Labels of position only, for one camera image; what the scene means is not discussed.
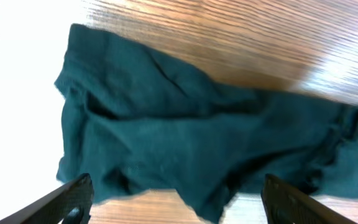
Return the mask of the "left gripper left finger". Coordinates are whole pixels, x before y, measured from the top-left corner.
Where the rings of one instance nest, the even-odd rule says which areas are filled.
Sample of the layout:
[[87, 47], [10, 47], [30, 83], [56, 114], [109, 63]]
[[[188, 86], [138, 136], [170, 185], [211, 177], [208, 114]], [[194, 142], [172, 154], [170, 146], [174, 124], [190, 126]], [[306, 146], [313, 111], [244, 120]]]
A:
[[0, 220], [0, 224], [88, 224], [94, 189], [89, 174], [50, 192], [34, 203]]

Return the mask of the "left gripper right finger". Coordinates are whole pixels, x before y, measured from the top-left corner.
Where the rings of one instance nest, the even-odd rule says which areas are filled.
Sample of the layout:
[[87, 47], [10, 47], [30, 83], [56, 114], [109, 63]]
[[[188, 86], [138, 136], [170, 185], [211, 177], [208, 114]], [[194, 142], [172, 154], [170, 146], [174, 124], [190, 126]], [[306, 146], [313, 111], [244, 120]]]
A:
[[268, 224], [356, 224], [272, 174], [261, 198]]

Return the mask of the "dark t-shirt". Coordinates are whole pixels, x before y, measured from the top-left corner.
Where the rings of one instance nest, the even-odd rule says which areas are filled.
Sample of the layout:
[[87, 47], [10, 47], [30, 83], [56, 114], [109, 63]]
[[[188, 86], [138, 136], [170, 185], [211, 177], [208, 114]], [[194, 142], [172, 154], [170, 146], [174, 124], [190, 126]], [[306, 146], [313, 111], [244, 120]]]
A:
[[308, 195], [358, 199], [358, 106], [214, 82], [189, 63], [73, 24], [57, 179], [91, 176], [94, 201], [176, 190], [217, 223], [273, 174]]

